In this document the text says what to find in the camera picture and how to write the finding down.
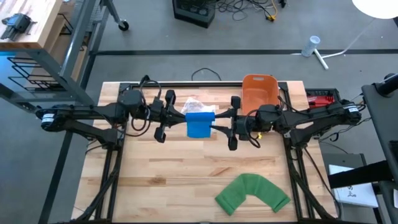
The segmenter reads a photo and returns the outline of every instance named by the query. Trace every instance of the concrete floor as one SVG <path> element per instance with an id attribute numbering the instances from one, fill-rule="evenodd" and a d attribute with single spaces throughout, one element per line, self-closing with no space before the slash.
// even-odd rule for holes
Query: concrete floor
<path id="1" fill-rule="evenodd" d="M 231 14 L 217 12 L 211 27 L 203 29 L 175 20 L 169 1 L 117 0 L 115 5 L 131 28 L 122 33 L 110 18 L 101 50 L 301 49 L 310 35 L 321 37 L 321 49 L 343 49 L 371 20 L 351 1 L 304 0 L 290 1 L 290 7 L 280 10 L 273 24 L 254 10 L 248 10 L 249 17 L 239 22 L 233 21 Z M 398 28 L 392 20 L 377 20 L 353 48 L 396 49 L 397 36 Z M 292 55 L 100 56 L 87 92 L 97 100 L 102 82 L 138 81 L 147 74 L 160 81 L 190 80 L 193 71 L 208 67 L 223 80 L 267 73 L 279 80 L 303 80 L 309 88 L 337 88 L 342 98 L 350 100 L 358 95 L 362 85 L 398 71 L 396 55 L 346 55 L 329 58 L 327 63 L 328 71 L 314 57 Z M 1 81 L 10 75 L 7 70 Z M 216 80 L 207 72 L 195 78 Z M 0 108 L 0 123 L 7 127 L 0 135 L 0 223 L 37 223 L 63 133 L 46 133 L 34 115 L 3 100 Z M 51 222 L 70 218 L 86 143 L 79 136 L 73 138 Z M 364 153 L 368 163 L 384 159 L 370 122 L 342 134 L 335 144 L 348 152 Z M 322 151 L 340 153 L 326 145 L 322 145 Z M 375 223 L 368 209 L 345 206 L 344 211 L 345 220 Z"/>

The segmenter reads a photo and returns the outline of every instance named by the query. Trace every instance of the clear plastic bag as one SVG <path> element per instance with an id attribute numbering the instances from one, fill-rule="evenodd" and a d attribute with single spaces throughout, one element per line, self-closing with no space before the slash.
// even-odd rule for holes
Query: clear plastic bag
<path id="1" fill-rule="evenodd" d="M 184 104 L 184 107 L 181 109 L 182 114 L 186 113 L 200 113 L 200 112 L 213 112 L 216 113 L 216 106 L 206 106 L 201 101 L 195 100 L 192 97 L 189 97 Z"/>

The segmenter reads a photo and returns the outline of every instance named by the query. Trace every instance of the butcher block tabletop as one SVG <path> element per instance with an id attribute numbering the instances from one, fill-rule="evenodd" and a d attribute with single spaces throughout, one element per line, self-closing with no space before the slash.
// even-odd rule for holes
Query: butcher block tabletop
<path id="1" fill-rule="evenodd" d="M 16 13 L 29 16 L 35 24 L 15 41 L 0 40 L 0 49 L 41 49 L 61 8 L 62 0 L 0 0 L 0 20 Z M 7 26 L 0 23 L 0 35 Z"/>
<path id="2" fill-rule="evenodd" d="M 102 86 L 99 105 L 116 102 L 118 82 L 105 82 Z M 303 82 L 287 82 L 292 106 L 298 110 L 308 108 Z M 186 100 L 192 97 L 205 105 L 215 105 L 216 113 L 230 107 L 231 96 L 241 96 L 241 87 L 190 87 L 174 88 L 177 100 L 175 108 L 181 110 Z M 167 88 L 162 90 L 162 99 Z M 157 88 L 145 88 L 147 102 L 152 102 Z M 230 126 L 230 119 L 217 119 L 216 125 Z M 109 128 L 105 121 L 95 121 L 98 128 Z M 225 134 L 211 131 L 207 139 L 187 137 L 186 124 L 166 128 L 166 141 L 161 144 L 154 139 L 152 123 L 144 135 L 126 136 L 121 171 L 116 194 L 113 222 L 294 222 L 297 221 L 293 201 L 278 213 L 255 196 L 246 201 L 228 216 L 216 203 L 215 197 L 239 174 L 259 174 L 280 187 L 292 200 L 292 189 L 282 136 L 269 132 L 259 140 L 261 148 L 247 141 L 239 141 L 236 151 L 228 150 Z M 129 125 L 127 132 L 137 134 Z M 307 147 L 327 181 L 318 141 L 311 140 Z M 76 196 L 72 218 L 82 214 L 100 189 L 106 151 L 98 148 L 86 155 L 83 172 Z M 310 190 L 325 209 L 336 216 L 332 197 L 304 154 Z M 300 198 L 304 217 L 307 217 L 305 200 Z M 105 197 L 104 210 L 109 200 Z"/>

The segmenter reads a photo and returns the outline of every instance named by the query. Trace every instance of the white stand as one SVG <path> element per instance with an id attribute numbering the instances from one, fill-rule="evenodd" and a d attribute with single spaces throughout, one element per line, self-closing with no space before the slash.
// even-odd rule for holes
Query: white stand
<path id="1" fill-rule="evenodd" d="M 334 57 L 334 56 L 338 56 L 338 55 L 342 55 L 344 54 L 348 49 L 351 48 L 351 46 L 353 44 L 355 44 L 355 42 L 365 33 L 365 31 L 367 31 L 367 29 L 371 26 L 371 24 L 373 23 L 373 21 L 376 18 L 373 18 L 372 21 L 355 37 L 355 39 L 341 52 L 335 53 L 335 54 L 331 54 L 331 55 L 325 55 L 325 56 L 321 56 L 317 50 L 315 50 L 315 55 L 317 56 L 317 58 L 319 59 L 319 61 L 321 62 L 321 64 L 323 65 L 323 68 L 325 68 L 325 70 L 328 70 L 329 67 L 326 64 L 326 62 L 324 61 L 325 58 L 330 58 L 330 57 Z"/>

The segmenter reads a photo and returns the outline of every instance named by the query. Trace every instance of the green cloth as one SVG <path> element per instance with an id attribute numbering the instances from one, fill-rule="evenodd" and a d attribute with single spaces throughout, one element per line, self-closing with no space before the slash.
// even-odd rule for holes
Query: green cloth
<path id="1" fill-rule="evenodd" d="M 257 174 L 239 175 L 217 195 L 216 201 L 228 215 L 232 215 L 246 200 L 246 195 L 256 196 L 270 206 L 274 212 L 278 212 L 290 202 L 290 198 L 285 192 Z"/>

